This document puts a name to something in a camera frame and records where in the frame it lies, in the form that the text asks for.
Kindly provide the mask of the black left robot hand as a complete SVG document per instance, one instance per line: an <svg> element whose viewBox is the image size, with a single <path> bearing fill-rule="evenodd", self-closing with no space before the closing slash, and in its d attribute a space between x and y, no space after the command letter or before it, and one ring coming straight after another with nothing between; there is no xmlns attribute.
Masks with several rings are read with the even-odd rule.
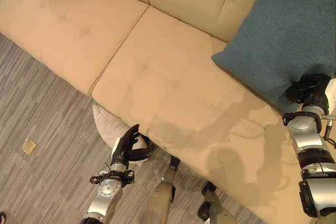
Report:
<svg viewBox="0 0 336 224"><path fill-rule="evenodd" d="M139 137L143 137L143 135L139 133L139 127L139 124L135 124L120 138L115 150L112 152L111 165L119 162L129 167L130 162L143 162L152 155L154 149L151 145L143 148L133 148L139 141Z"/></svg>

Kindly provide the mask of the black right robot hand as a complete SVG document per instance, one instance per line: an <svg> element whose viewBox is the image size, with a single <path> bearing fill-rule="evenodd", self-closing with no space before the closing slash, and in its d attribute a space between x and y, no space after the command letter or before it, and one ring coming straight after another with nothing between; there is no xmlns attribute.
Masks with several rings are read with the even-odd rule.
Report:
<svg viewBox="0 0 336 224"><path fill-rule="evenodd" d="M325 114L331 114L335 109L335 78L326 74L302 76L285 91L285 97L302 104L302 108L318 106Z"/></svg>

